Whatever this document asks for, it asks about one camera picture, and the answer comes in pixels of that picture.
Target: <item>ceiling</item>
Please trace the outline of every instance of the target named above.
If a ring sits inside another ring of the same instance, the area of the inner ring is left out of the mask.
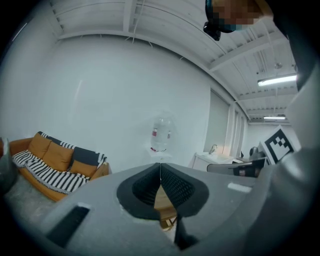
[[[143,0],[47,1],[59,39],[108,34],[165,47],[211,75],[251,122],[283,115],[298,92],[296,82],[258,86],[258,80],[295,73],[289,42],[269,18],[214,41],[203,32],[204,0],[145,0],[144,6]],[[275,63],[282,67],[275,69]]]

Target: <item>desk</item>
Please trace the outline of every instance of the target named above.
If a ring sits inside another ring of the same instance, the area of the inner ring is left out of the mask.
[[[162,228],[169,228],[169,230],[172,229],[177,219],[177,212],[161,185],[155,196],[154,208],[160,212]]]

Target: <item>white wall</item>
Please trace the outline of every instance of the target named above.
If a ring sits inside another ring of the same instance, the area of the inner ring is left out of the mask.
[[[42,106],[37,91],[57,39],[39,7],[10,46],[0,66],[0,137],[25,138]]]
[[[245,158],[249,158],[249,152],[252,147],[257,147],[260,140],[263,140],[266,136],[269,135],[278,125],[258,125],[258,124],[249,124],[246,131],[245,141],[242,145],[242,153]],[[295,134],[295,131],[291,126],[282,125],[281,126],[284,132],[287,134],[289,140],[291,140],[294,149],[296,151],[301,149],[299,140]]]
[[[12,141],[43,131],[105,153],[118,172],[144,164],[154,118],[169,111],[173,162],[187,166],[202,152],[208,75],[144,42],[84,36],[55,45],[42,27],[27,25],[2,64],[0,135]]]

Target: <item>window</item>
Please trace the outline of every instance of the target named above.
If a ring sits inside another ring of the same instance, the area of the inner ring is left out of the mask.
[[[217,145],[217,152],[222,153],[227,134],[229,105],[217,94],[211,92],[210,112],[204,152],[209,152],[212,145]]]

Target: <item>chair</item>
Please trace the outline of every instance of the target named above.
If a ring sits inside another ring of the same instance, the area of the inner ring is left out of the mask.
[[[250,162],[232,164],[209,164],[206,168],[208,173],[234,175],[257,178],[260,170],[265,166],[266,158],[260,158]]]

